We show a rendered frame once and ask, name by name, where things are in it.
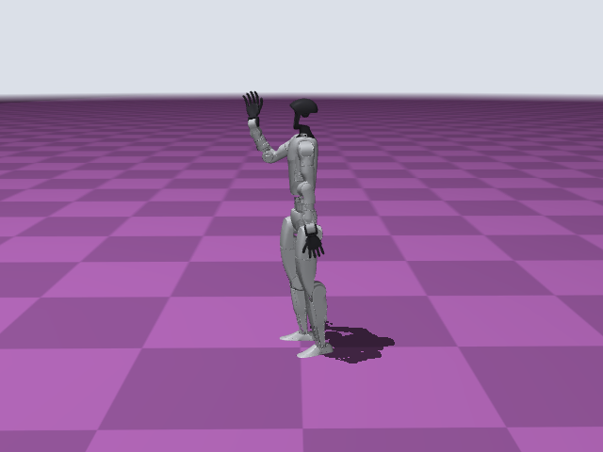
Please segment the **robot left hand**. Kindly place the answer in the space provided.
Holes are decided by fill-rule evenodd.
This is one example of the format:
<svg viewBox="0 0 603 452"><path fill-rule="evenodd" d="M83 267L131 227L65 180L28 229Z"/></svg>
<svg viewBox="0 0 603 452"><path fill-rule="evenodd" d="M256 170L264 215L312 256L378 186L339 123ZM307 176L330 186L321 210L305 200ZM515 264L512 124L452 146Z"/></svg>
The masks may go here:
<svg viewBox="0 0 603 452"><path fill-rule="evenodd" d="M304 245L304 247L302 249L302 253L305 253L305 250L306 250L306 247L307 247L309 249L309 251L308 251L309 252L309 258L311 258L311 256L312 256L311 250L313 251L314 258L316 258L316 252L315 252L315 250L317 250L318 257L320 256L318 248L320 248L321 253L324 254L324 250L323 250L323 248L321 246L322 245L321 241L317 237L318 229L317 229L316 223L315 223L315 227L316 227L316 232L308 234L307 231L306 231L306 226L304 225L305 235L308 236L308 237L305 240L306 243L305 243L305 245Z"/></svg>

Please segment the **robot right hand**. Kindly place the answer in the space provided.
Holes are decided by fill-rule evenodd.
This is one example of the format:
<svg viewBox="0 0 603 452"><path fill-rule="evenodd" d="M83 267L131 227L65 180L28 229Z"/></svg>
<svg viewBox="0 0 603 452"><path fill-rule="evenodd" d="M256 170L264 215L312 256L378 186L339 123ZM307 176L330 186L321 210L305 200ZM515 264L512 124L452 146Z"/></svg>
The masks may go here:
<svg viewBox="0 0 603 452"><path fill-rule="evenodd" d="M248 96L250 105L248 104L248 100L246 99L246 97L243 95L243 98L244 98L246 106L247 106L247 113L250 116L250 117L248 117L248 120L256 119L256 125L257 125L257 127L259 127L259 117L258 117L258 115L260 114L260 110L261 110L262 105L263 105L263 98L262 97L260 98L260 104L259 104L258 94L255 91L254 92L255 93L255 97L256 97L256 103L255 103L255 98L254 98L253 92L250 91L250 93L251 93L252 98L253 98L253 103L252 103L252 99L251 99L251 96L249 95L249 93L246 93L247 96Z"/></svg>

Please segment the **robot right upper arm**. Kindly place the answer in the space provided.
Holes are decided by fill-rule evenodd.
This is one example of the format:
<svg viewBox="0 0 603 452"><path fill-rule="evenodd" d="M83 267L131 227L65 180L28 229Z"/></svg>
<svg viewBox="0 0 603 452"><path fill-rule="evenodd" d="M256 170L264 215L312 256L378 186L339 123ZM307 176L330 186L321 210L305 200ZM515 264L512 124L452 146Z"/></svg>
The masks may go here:
<svg viewBox="0 0 603 452"><path fill-rule="evenodd" d="M298 135L298 134L297 134ZM296 136L296 135L295 135ZM294 136L293 136L294 137ZM292 138L293 138L292 137ZM284 143L283 145L281 145L277 151L274 151L273 149L269 148L266 149L263 154L262 154L262 158L266 163L274 163L277 162L279 160L281 160L282 158L287 156L288 153L288 148L290 145L290 142L292 140L292 138L287 141L286 143Z"/></svg>

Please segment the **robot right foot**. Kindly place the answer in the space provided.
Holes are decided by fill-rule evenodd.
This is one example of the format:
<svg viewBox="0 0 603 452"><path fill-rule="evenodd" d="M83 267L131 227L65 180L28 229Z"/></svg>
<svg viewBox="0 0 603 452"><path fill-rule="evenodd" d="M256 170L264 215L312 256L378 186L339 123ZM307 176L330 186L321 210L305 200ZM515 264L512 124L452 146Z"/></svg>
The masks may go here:
<svg viewBox="0 0 603 452"><path fill-rule="evenodd" d="M296 331L289 335L281 336L280 339L286 341L315 341L315 337L312 331L307 331L307 334L305 335L301 335L300 331Z"/></svg>

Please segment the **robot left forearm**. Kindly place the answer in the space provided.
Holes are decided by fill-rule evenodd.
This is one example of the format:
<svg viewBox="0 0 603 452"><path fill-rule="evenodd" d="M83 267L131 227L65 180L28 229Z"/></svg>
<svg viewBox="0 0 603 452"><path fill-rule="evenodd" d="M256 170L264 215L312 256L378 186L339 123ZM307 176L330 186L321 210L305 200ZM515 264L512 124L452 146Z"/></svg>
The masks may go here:
<svg viewBox="0 0 603 452"><path fill-rule="evenodd" d="M314 189L310 184L304 184L301 187L301 193L303 195L303 198L301 200L301 208L302 212L304 213L302 216L302 220L305 223L307 233L315 233L315 217L312 214L313 212L315 212L314 204L316 200Z"/></svg>

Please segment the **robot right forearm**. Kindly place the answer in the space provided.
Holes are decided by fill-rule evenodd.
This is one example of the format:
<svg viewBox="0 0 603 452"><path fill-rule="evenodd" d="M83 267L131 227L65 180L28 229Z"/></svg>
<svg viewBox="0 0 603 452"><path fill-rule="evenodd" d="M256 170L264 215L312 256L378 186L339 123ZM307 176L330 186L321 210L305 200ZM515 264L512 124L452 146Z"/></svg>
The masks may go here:
<svg viewBox="0 0 603 452"><path fill-rule="evenodd" d="M248 120L248 126L250 129L250 135L253 138L253 141L256 144L256 149L258 151L260 151L260 152L262 151L262 153L263 153L266 149L271 148L269 143L266 141L264 135L262 134L262 130L261 130L260 126L257 127L256 119Z"/></svg>

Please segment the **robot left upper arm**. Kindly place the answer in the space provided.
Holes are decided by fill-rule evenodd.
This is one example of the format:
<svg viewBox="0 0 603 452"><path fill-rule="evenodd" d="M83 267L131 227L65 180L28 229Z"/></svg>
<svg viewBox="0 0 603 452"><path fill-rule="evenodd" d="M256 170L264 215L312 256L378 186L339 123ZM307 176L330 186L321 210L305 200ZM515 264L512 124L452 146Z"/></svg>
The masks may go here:
<svg viewBox="0 0 603 452"><path fill-rule="evenodd" d="M298 185L297 192L302 196L302 186L304 184L310 184L313 189L315 188L314 181L314 157L315 147L310 141L302 141L298 145L298 157L300 159L301 176L303 182Z"/></svg>

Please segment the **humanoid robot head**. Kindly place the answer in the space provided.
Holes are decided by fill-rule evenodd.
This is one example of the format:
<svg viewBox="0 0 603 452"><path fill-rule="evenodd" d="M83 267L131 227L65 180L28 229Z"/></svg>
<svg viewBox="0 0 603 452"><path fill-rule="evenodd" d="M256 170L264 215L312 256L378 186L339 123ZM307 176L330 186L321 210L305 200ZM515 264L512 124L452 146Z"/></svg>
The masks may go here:
<svg viewBox="0 0 603 452"><path fill-rule="evenodd" d="M299 124L301 115L306 118L310 113L317 113L318 107L316 103L310 99L299 99L290 104L290 107L295 111L293 128L300 129L300 133L305 133L307 137L314 138L310 131L310 127L307 125ZM305 137L306 137L305 135ZM298 134L296 137L303 137Z"/></svg>

